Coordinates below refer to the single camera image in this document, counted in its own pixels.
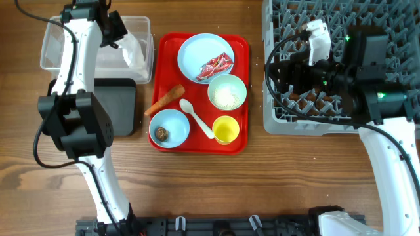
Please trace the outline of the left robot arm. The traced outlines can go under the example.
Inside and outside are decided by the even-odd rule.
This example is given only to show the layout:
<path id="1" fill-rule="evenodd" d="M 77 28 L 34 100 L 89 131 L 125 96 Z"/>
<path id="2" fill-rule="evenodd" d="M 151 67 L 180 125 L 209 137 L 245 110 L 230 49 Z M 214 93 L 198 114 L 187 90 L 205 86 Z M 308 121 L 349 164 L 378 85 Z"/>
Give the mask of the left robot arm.
<path id="1" fill-rule="evenodd" d="M 111 159 L 112 122 L 94 94 L 95 65 L 101 47 L 117 47 L 127 34 L 109 1 L 65 5 L 60 72 L 48 96 L 38 100 L 39 134 L 50 136 L 69 164 L 82 172 L 96 205 L 98 235 L 138 235 L 140 225 L 122 192 Z"/>

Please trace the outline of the white rice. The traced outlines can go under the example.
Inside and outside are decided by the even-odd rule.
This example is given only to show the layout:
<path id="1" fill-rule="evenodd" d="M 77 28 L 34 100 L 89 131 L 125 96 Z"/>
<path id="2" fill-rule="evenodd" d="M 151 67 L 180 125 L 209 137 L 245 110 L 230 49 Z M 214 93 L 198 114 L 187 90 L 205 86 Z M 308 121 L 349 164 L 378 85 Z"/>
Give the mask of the white rice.
<path id="1" fill-rule="evenodd" d="M 218 87 L 211 95 L 211 101 L 222 110 L 233 110 L 240 105 L 240 97 L 233 93 L 229 87 Z"/>

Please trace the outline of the white napkin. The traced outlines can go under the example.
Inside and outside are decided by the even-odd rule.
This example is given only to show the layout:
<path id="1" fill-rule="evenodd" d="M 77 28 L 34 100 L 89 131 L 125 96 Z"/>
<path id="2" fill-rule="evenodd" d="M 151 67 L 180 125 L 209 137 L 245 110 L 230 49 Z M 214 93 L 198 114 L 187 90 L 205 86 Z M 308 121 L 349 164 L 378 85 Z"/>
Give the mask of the white napkin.
<path id="1" fill-rule="evenodd" d="M 141 80 L 148 78 L 146 62 L 140 46 L 135 36 L 128 32 L 122 39 L 117 41 L 117 45 L 122 49 L 122 55 L 129 69 Z"/>

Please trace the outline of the light blue bowl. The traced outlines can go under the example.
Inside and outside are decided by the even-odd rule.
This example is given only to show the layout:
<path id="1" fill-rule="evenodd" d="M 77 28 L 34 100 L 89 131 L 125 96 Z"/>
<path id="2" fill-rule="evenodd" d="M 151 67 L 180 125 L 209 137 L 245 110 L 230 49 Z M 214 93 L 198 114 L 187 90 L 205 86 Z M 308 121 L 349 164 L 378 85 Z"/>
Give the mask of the light blue bowl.
<path id="1" fill-rule="evenodd" d="M 158 128 L 167 131 L 164 141 L 158 139 Z M 159 148 L 172 149 L 183 144 L 190 133 L 190 123 L 183 112 L 176 109 L 165 109 L 155 114 L 149 124 L 151 143 Z"/>

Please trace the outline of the brown mushroom piece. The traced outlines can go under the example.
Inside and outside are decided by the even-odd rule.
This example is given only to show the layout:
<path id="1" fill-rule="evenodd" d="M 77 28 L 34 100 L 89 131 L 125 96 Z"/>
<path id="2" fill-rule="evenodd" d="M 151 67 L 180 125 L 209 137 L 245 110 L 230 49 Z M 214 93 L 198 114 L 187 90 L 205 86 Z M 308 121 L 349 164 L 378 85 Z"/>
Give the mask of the brown mushroom piece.
<path id="1" fill-rule="evenodd" d="M 163 127 L 158 127 L 155 132 L 156 139 L 160 142 L 164 142 L 169 137 L 169 131 Z"/>

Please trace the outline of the yellow plastic cup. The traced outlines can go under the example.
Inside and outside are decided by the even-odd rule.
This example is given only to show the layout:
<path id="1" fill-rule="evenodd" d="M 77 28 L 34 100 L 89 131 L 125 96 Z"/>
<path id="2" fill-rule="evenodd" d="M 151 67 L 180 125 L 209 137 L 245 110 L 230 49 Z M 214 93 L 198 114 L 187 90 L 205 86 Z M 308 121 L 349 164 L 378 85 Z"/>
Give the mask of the yellow plastic cup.
<path id="1" fill-rule="evenodd" d="M 223 115 L 213 122 L 212 131 L 219 144 L 228 145 L 239 136 L 240 126 L 235 118 Z"/>

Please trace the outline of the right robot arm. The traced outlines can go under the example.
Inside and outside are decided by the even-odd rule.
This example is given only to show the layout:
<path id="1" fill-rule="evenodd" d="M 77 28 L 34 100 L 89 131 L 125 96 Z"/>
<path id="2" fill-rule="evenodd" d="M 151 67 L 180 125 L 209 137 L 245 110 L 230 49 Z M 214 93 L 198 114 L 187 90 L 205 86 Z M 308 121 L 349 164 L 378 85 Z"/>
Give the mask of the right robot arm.
<path id="1" fill-rule="evenodd" d="M 331 38 L 323 23 L 309 23 L 299 34 L 306 55 L 274 62 L 268 58 L 268 90 L 291 84 L 320 86 L 339 95 L 350 125 L 369 155 L 383 214 L 383 235 L 419 234 L 419 157 L 414 110 L 404 85 L 386 80 L 388 36 L 377 26 L 351 27 L 343 60 L 330 59 Z"/>

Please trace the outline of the orange carrot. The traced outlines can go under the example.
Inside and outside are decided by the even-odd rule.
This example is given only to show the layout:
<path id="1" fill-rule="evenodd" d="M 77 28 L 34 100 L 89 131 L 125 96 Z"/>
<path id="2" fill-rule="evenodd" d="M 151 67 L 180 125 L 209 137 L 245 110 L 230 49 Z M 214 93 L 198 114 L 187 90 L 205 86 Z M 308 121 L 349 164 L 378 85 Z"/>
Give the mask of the orange carrot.
<path id="1" fill-rule="evenodd" d="M 165 94 L 157 102 L 152 104 L 152 106 L 144 112 L 144 115 L 150 116 L 151 114 L 159 111 L 169 103 L 180 98 L 184 93 L 185 88 L 181 84 L 174 86 L 167 94 Z"/>

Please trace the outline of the red snack wrapper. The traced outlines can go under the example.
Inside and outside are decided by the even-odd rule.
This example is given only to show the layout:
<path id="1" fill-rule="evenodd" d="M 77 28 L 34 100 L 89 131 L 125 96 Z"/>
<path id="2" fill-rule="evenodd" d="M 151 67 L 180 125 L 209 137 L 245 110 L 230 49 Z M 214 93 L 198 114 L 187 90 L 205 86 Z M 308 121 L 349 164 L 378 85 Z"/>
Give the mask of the red snack wrapper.
<path id="1" fill-rule="evenodd" d="M 234 64 L 234 61 L 225 52 L 219 56 L 210 59 L 206 64 L 200 67 L 199 75 L 196 76 L 198 81 L 207 80 L 219 73 L 222 73 L 230 69 Z"/>

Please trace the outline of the green bowl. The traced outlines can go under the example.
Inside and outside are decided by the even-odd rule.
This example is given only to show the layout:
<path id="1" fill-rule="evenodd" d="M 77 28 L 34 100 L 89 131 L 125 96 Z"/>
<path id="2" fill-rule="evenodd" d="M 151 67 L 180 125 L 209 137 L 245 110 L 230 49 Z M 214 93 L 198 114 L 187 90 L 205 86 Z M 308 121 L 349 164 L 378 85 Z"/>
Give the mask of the green bowl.
<path id="1" fill-rule="evenodd" d="M 240 97 L 241 102 L 240 102 L 240 105 L 236 109 L 238 109 L 240 106 L 244 104 L 247 98 L 247 87 L 245 83 L 239 77 L 235 75 L 230 75 L 230 74 L 220 75 L 214 78 L 210 82 L 207 89 L 207 95 L 209 97 L 210 102 L 213 105 L 214 103 L 211 101 L 211 95 L 212 95 L 212 92 L 218 87 L 229 87 L 233 93 L 237 94 Z"/>

